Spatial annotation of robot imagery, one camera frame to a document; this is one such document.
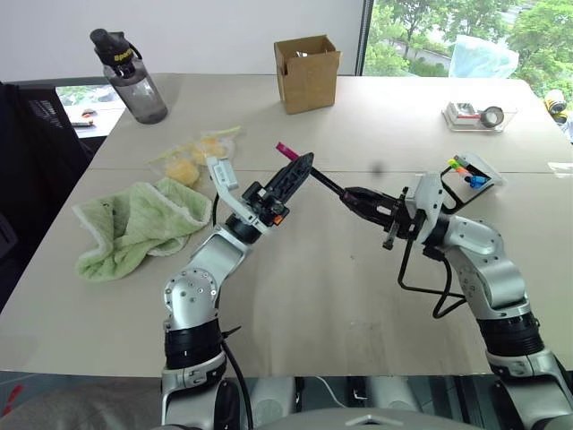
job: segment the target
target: plastic bag on window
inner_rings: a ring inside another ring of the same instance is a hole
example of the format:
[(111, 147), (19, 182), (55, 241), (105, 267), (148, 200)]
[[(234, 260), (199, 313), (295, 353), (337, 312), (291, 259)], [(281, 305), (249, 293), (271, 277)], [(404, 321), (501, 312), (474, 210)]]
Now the plastic bag on window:
[(489, 40), (458, 36), (449, 65), (450, 78), (508, 78), (519, 54)]

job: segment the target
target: white wall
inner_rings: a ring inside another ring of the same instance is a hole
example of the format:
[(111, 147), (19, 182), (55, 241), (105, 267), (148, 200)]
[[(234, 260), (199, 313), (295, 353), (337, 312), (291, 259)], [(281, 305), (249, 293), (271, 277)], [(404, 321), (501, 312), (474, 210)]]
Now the white wall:
[(274, 73), (272, 44), (326, 33), (353, 74), (362, 0), (3, 0), (0, 81), (99, 76), (89, 34), (124, 30), (151, 72)]

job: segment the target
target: black cable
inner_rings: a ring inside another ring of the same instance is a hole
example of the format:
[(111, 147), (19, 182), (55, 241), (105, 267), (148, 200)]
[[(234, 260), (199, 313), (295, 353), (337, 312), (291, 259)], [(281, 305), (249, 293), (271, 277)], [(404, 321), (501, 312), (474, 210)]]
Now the black cable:
[[(452, 272), (451, 272), (451, 267), (449, 266), (448, 261), (444, 257), (441, 258), (441, 261), (446, 266), (446, 285), (442, 291), (439, 291), (437, 289), (410, 287), (404, 283), (404, 276), (406, 275), (406, 268), (408, 265), (408, 261), (410, 259), (410, 254), (412, 252), (413, 244), (414, 244), (414, 237), (412, 236), (406, 242), (406, 249), (404, 250), (404, 256), (402, 257), (402, 263), (400, 264), (400, 272), (398, 274), (398, 285), (402, 289), (405, 289), (406, 291), (415, 291), (415, 292), (419, 292), (419, 293), (428, 293), (428, 294), (440, 295), (440, 299), (438, 300), (438, 303), (436, 304), (436, 306), (433, 309), (432, 316), (436, 319), (442, 318), (443, 316), (452, 312), (454, 309), (463, 305), (466, 302), (466, 298), (464, 297), (463, 294), (450, 293), (449, 292), (451, 289)], [(460, 300), (458, 300), (452, 306), (448, 307), (443, 312), (441, 312), (440, 311), (441, 307), (443, 306), (444, 302), (446, 301), (446, 298), (448, 298), (448, 297), (456, 297), (456, 298), (459, 298)]]
[(213, 200), (213, 227), (217, 225), (217, 203), (218, 203), (218, 193)]
[(223, 347), (225, 354), (227, 354), (227, 358), (231, 362), (233, 370), (235, 370), (236, 379), (239, 380), (239, 385), (241, 386), (241, 393), (243, 394), (243, 401), (244, 401), (244, 410), (247, 414), (247, 428), (248, 430), (253, 430), (254, 424), (252, 421), (251, 397), (249, 396), (249, 390), (247, 389), (247, 383), (244, 380), (243, 372), (241, 372), (241, 367), (239, 367), (239, 364), (236, 362), (235, 356), (231, 352), (231, 349), (229, 348), (225, 340), (221, 342), (221, 346)]

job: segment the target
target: black ring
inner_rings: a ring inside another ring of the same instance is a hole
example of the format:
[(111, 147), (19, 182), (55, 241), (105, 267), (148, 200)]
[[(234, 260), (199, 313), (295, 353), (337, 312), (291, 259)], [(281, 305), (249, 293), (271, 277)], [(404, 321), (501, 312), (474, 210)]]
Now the black ring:
[[(488, 114), (494, 114), (496, 116), (495, 121), (490, 121), (487, 117)], [(489, 106), (480, 115), (480, 121), (482, 122), (485, 128), (494, 128), (500, 125), (503, 122), (504, 118), (505, 116), (503, 115), (503, 110), (501, 110), (501, 107), (497, 106)]]

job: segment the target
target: wire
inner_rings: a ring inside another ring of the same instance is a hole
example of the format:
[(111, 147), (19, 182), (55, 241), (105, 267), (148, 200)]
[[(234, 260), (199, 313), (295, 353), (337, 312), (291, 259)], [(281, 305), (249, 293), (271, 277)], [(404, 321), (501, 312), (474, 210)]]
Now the wire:
[(218, 204), (218, 193), (213, 200), (213, 227), (217, 225), (217, 204)]
[[(428, 294), (440, 295), (440, 298), (438, 299), (438, 303), (433, 308), (433, 312), (432, 312), (432, 316), (435, 319), (440, 319), (440, 318), (446, 316), (447, 314), (449, 314), (450, 312), (452, 312), (454, 309), (458, 308), (459, 306), (462, 306), (466, 302), (466, 298), (462, 294), (450, 293), (451, 281), (452, 281), (451, 266), (449, 265), (448, 260), (446, 260), (446, 258), (444, 256), (442, 256), (440, 259), (440, 261), (444, 263), (444, 266), (446, 266), (446, 285), (445, 285), (443, 291), (439, 291), (437, 289), (410, 287), (404, 283), (404, 276), (406, 275), (406, 268), (408, 265), (408, 261), (410, 259), (410, 254), (412, 252), (412, 245), (413, 244), (414, 244), (414, 237), (412, 236), (406, 242), (406, 249), (404, 250), (404, 256), (402, 257), (402, 263), (400, 264), (400, 272), (398, 274), (398, 285), (402, 289), (405, 289), (407, 291), (415, 291), (415, 292), (419, 292), (419, 293), (428, 293)], [(441, 307), (443, 306), (444, 302), (446, 301), (446, 298), (448, 298), (448, 297), (457, 297), (460, 300), (458, 300), (456, 303), (454, 303), (453, 305), (451, 305), (450, 307), (448, 307), (444, 311), (441, 311)]]
[(247, 388), (247, 383), (244, 380), (243, 372), (241, 372), (241, 367), (235, 360), (235, 356), (231, 352), (231, 349), (227, 345), (225, 339), (221, 341), (221, 346), (227, 354), (227, 358), (231, 362), (233, 370), (235, 370), (236, 379), (239, 380), (239, 385), (241, 386), (241, 393), (243, 394), (244, 410), (247, 414), (247, 428), (248, 430), (254, 429), (254, 424), (252, 423), (252, 408), (251, 408), (251, 396), (249, 396), (249, 389)]
[(324, 378), (321, 378), (320, 376), (314, 376), (316, 379), (318, 379), (319, 381), (322, 381), (322, 383), (324, 384), (324, 386), (326, 387), (326, 389), (329, 391), (330, 397), (332, 398), (332, 400), (339, 405), (341, 408), (348, 408), (347, 405), (345, 405), (344, 403), (340, 402), (340, 400), (337, 399), (337, 396), (334, 394), (334, 391), (330, 388), (329, 383), (326, 382), (326, 380)]

